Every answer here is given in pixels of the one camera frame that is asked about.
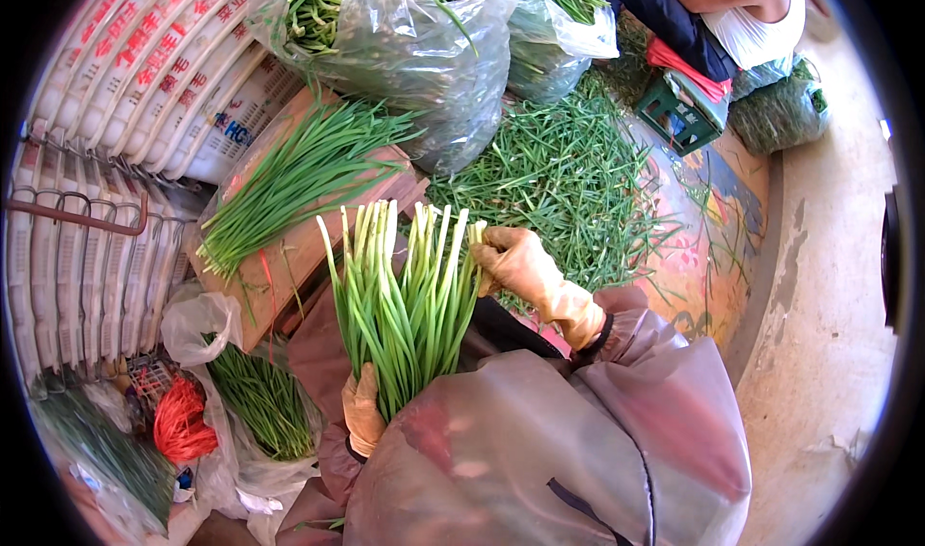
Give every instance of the plastic bag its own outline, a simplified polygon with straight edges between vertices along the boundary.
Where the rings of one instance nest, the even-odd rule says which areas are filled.
[[[552,104],[574,90],[591,58],[616,58],[617,27],[609,7],[588,26],[552,0],[518,0],[508,21],[511,72],[508,88],[524,100]]]
[[[122,433],[132,433],[132,410],[125,396],[112,382],[88,383],[81,388],[96,409],[103,412]]]
[[[472,36],[478,56],[431,0],[341,0],[337,54],[312,56],[286,42],[288,0],[251,0],[245,20],[284,62],[317,75],[338,92],[386,100],[395,111],[421,111],[427,129],[401,145],[421,169],[457,172],[498,129],[510,52],[508,18],[517,0],[458,0],[446,6]]]
[[[133,542],[167,535],[176,469],[153,443],[119,431],[83,390],[52,394],[33,407],[45,447],[71,464],[113,529]]]
[[[759,88],[729,106],[729,125],[752,155],[812,143],[829,126],[829,105],[805,58],[788,78]]]
[[[212,344],[202,342],[202,333],[215,333]],[[170,358],[180,367],[212,361],[231,342],[238,347],[241,337],[240,304],[222,293],[203,293],[194,280],[185,283],[164,308],[161,335]]]
[[[758,88],[769,86],[782,78],[790,76],[790,73],[793,72],[794,64],[802,57],[800,54],[788,54],[783,58],[765,62],[748,70],[739,70],[739,73],[733,78],[732,102],[745,98]]]
[[[227,517],[247,519],[254,537],[264,546],[272,546],[276,529],[288,511],[285,505],[291,506],[305,481],[318,475],[317,460],[310,456],[297,462],[277,462],[266,457],[248,427],[225,407],[215,389],[204,364],[217,357],[228,341],[240,344],[238,302],[221,293],[202,293],[198,281],[187,283],[166,307],[161,331],[170,357],[187,367],[202,384],[206,396],[202,417],[218,437],[218,447],[199,466],[196,489],[204,507]],[[215,332],[216,337],[207,347],[202,334],[210,332]],[[221,348],[214,347],[220,341]],[[266,343],[258,344],[251,355],[267,358]],[[274,344],[273,361],[289,371],[285,347]],[[323,420],[308,396],[302,394],[312,441],[317,447]]]
[[[656,317],[639,320],[630,367],[566,381],[521,350],[435,379],[360,472],[343,543],[612,544],[612,529],[633,544],[734,545],[751,478],[732,386],[711,340],[688,346]]]

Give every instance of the dirty work glove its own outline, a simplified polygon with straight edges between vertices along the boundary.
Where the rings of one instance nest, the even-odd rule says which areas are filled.
[[[469,248],[485,273],[478,296],[504,287],[534,306],[543,323],[556,321],[573,350],[584,348],[604,325],[604,310],[591,293],[562,277],[543,250],[537,233],[526,228],[488,227],[484,244]]]
[[[353,378],[353,372],[344,389],[341,400],[344,403],[344,419],[350,430],[350,445],[353,451],[363,457],[376,449],[379,438],[386,430],[386,420],[382,418],[376,405],[379,386],[376,384],[376,370],[371,362],[363,364],[360,370],[360,383]]]

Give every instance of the gloved hand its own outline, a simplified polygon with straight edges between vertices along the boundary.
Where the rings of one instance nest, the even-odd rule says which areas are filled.
[[[604,310],[591,293],[562,277],[552,257],[543,250],[537,233],[526,228],[488,227],[484,244],[469,252],[487,275],[478,296],[504,287],[534,306],[543,323],[556,321],[573,350],[584,348],[604,326]]]
[[[378,393],[376,370],[368,361],[360,370],[360,383],[353,378],[352,372],[344,384],[344,389],[341,390],[344,419],[347,421],[347,429],[350,430],[350,445],[353,451],[363,457],[369,457],[386,431],[386,420],[382,418],[376,405]]]

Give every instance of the wooden crate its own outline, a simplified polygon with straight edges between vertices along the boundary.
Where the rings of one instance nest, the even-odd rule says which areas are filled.
[[[326,103],[335,102],[337,99],[337,96],[330,91],[326,91],[322,95],[322,101]],[[244,284],[249,287],[246,290],[237,280],[226,282],[211,272],[202,272],[205,267],[204,262],[196,255],[196,250],[202,244],[202,223],[214,215],[218,197],[221,196],[226,200],[236,193],[241,184],[247,181],[260,161],[270,152],[273,145],[280,139],[280,136],[285,139],[295,130],[295,127],[313,101],[312,91],[305,88],[286,105],[283,111],[266,127],[260,137],[254,141],[235,169],[228,174],[225,181],[218,187],[212,201],[202,212],[197,226],[186,228],[184,233],[184,250],[190,256],[196,276],[202,282],[203,288],[207,292],[220,292],[231,295],[240,303],[241,327],[244,340],[242,349],[245,352],[249,352],[254,345],[259,344],[271,328],[274,331],[281,330],[282,324],[289,321],[288,319],[278,320],[277,317],[284,311],[291,311],[291,304],[295,304],[292,290],[293,282],[295,282],[296,287],[302,287],[306,282],[318,284],[319,277],[328,275],[327,257],[321,231],[314,218],[307,219],[305,222],[286,231],[282,241],[285,246],[291,248],[286,251],[289,272],[286,271],[286,263],[280,252],[279,242],[265,247],[263,255],[260,255],[260,252],[249,255],[238,269]],[[423,199],[423,191],[429,181],[415,175],[407,156],[398,147],[386,146],[376,149],[369,157],[400,161],[405,170],[376,183],[375,186],[353,198],[349,203],[345,203],[345,205],[349,204],[355,207],[356,205],[368,205],[378,199],[395,199],[398,201],[399,210],[404,210],[413,205],[415,201]],[[371,176],[373,173],[374,171],[367,171],[364,176]],[[333,198],[335,197],[321,198],[315,206],[324,205]],[[355,216],[356,208],[348,208],[347,218],[351,227],[353,227]],[[331,244],[333,246],[338,245],[343,236],[341,211],[330,211],[322,215],[322,218],[328,228]],[[270,286],[264,269],[264,258],[266,261],[265,269],[269,270],[270,278],[273,282],[272,286]],[[247,291],[247,299],[251,305],[253,322],[247,313],[247,305],[244,301],[245,291]]]

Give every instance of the person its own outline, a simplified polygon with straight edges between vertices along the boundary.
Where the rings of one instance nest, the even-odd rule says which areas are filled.
[[[637,287],[592,295],[565,280],[525,228],[487,228],[470,251],[480,294],[504,288],[533,305],[559,325],[571,359],[481,298],[461,371],[386,424],[374,368],[353,378],[322,297],[289,348],[330,422],[321,477],[295,500],[277,546],[733,545],[751,470],[712,340],[688,344]],[[336,394],[338,372],[350,377]],[[330,528],[341,518],[343,534]]]
[[[681,59],[710,80],[793,53],[806,0],[608,0],[626,6]]]

